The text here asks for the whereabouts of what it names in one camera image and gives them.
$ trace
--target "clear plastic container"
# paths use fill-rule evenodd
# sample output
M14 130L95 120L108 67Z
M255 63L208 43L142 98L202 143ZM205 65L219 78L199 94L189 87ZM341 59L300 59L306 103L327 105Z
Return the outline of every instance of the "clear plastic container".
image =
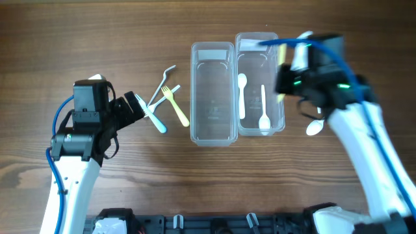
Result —
M237 120L241 135L271 136L285 128L283 102L277 103L274 91L278 74L278 47L257 45L260 41L274 39L278 39L278 36L273 32L243 32L235 38L237 73L247 77L247 85L244 87L246 116ZM263 114L261 85L265 86L266 114L270 118L270 129L259 128L259 119Z
M191 54L190 138L199 146L229 146L238 137L234 45L196 42Z

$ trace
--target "blue tube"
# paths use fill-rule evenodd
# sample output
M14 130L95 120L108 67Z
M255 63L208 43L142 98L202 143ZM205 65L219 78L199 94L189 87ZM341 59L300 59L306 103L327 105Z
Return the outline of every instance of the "blue tube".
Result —
M288 38L288 39L277 39L277 40L269 40L269 41L264 41L264 42L260 42L259 44L262 46L273 46L273 45L280 45L280 44L288 44L291 47L294 47L296 44L299 43L306 43L306 44L310 44L311 46L316 47L317 49L319 49L320 51L324 52L325 54L327 54L336 64L338 64L338 66L345 72L349 83L351 84L353 91L356 95L357 101L359 103L362 103L364 101L364 95L363 92L359 89L359 84L358 84L358 80L357 77L354 75L354 72L352 71L352 69L348 66L348 64L338 55L336 55L330 48L326 47L325 45L313 41L313 40L308 40L308 39L297 39L297 38ZM367 119L367 121L369 122L370 125L370 129L372 131L372 134L374 135L374 138L376 140L377 146L380 149L384 161L386 162L386 165L388 167L388 169L391 172L391 175L393 176L393 179L395 180L396 184L397 184L397 188L399 189L400 193L403 195L404 201L406 202L406 204L408 205L413 218L416 221L416 208L414 206L414 204L411 202L410 200L410 195L407 192L407 190L404 187L404 184L401 180L401 178L399 177L399 175L397 174L395 167L393 166L393 163L391 162L381 140L378 137L378 134L376 132L376 128L374 126L374 122L370 116L370 112L367 109L367 107L365 105L362 105L363 110L364 110L364 115Z
M65 100L61 105L60 105L60 107L58 108L58 110L57 110L57 113L55 114L55 117L53 118L53 124L52 124L52 135L53 136L55 136L55 134L57 133L55 130L56 130L56 127L57 127L57 121L58 121L58 116L59 116L59 113L60 113L60 111L65 107L65 105L68 103L68 102L70 102L71 100L73 99L73 95L72 96L70 96L67 100Z
M49 166L52 169L53 175L55 176L55 180L58 184L58 190L63 192L64 183L62 182L62 178L60 177L60 174L55 166L55 163L52 161L51 154L49 152L50 150L51 148L46 149L46 159L47 159L47 162L49 163ZM60 227L62 225L62 218L64 216L65 195L62 192L59 193L59 214L58 214L57 226L55 228L55 234L59 234Z

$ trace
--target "wood grain surface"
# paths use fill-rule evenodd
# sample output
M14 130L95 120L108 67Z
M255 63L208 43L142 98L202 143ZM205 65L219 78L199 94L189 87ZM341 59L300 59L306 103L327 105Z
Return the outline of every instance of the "wood grain surface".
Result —
M132 90L149 100L176 64L167 85L181 85L175 98L189 116L191 45L234 42L241 32L343 33L346 59L374 87L391 140L416 179L415 10L414 1L383 0L1 5L0 233L40 230L51 182L45 149L74 81L100 73L117 96ZM138 215L270 214L332 201L366 213L341 143L328 127L306 136L310 120L297 114L296 101L285 99L283 132L239 136L227 148L197 147L162 103L157 114L167 134L149 120L119 132L120 151L104 162L88 214L109 207Z

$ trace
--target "fork handle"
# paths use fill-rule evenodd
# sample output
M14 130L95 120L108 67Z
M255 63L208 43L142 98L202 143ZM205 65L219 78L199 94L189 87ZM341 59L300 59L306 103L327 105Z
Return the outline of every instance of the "fork handle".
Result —
M181 120L181 123L183 125L183 127L188 127L189 126L189 120L188 118L185 116L185 114L183 114L182 110L177 106L175 100L169 100L170 103L172 104L172 106L174 107L177 117L179 117L179 120Z

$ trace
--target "yellow fork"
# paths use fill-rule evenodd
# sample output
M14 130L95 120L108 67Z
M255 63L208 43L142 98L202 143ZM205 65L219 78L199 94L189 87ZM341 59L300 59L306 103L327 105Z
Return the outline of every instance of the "yellow fork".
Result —
M165 98L167 100L170 101L170 103L172 104L172 106L174 107L177 117L179 117L179 120L181 120L181 123L184 127L188 127L189 126L189 120L188 118L185 116L185 114L183 114L182 110L178 107L178 105L175 102L174 99L174 94L172 93L172 91L170 91L170 89L167 86L163 86L162 87L162 92L163 95L165 96Z

